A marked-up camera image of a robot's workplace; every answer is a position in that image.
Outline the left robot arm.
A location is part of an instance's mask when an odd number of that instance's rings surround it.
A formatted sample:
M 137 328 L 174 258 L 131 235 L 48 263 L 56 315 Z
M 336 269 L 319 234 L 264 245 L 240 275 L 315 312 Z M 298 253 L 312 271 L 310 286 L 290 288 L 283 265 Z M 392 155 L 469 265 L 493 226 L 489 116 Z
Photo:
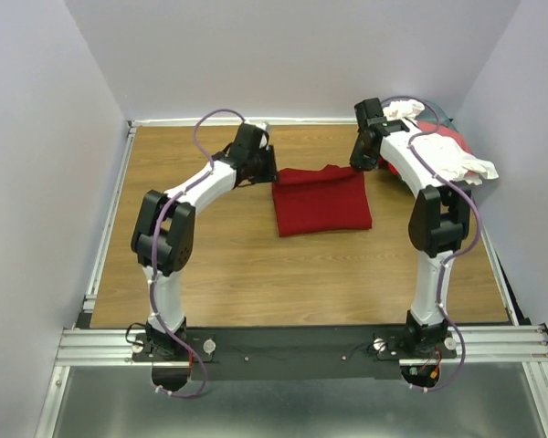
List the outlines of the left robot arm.
M 175 360 L 184 349 L 184 338 L 176 331 L 185 320 L 181 278 L 193 252 L 196 217 L 241 183 L 271 183 L 277 176 L 271 145 L 252 152 L 245 162 L 235 161 L 231 151 L 220 151 L 180 185 L 144 195 L 131 250 L 148 284 L 151 314 L 147 323 L 158 331 L 153 350 L 162 359 Z

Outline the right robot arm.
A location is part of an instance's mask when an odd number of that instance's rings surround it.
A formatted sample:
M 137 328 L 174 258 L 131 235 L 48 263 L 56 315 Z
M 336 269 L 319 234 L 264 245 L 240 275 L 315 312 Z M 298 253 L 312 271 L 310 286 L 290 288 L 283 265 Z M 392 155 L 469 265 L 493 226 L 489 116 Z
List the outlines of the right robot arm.
M 470 189 L 439 176 L 413 145 L 417 138 L 405 131 L 359 129 L 350 164 L 370 171 L 385 158 L 415 195 L 408 236 L 418 255 L 416 293 L 398 347 L 420 358 L 448 337 L 448 284 L 469 234 Z

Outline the dark red t shirt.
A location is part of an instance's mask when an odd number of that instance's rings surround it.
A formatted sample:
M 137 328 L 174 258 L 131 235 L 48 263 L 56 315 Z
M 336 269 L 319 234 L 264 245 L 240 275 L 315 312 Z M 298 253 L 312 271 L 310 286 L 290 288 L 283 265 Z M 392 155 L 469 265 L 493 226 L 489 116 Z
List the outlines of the dark red t shirt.
M 271 193 L 281 237 L 373 227 L 364 175 L 351 167 L 286 168 Z

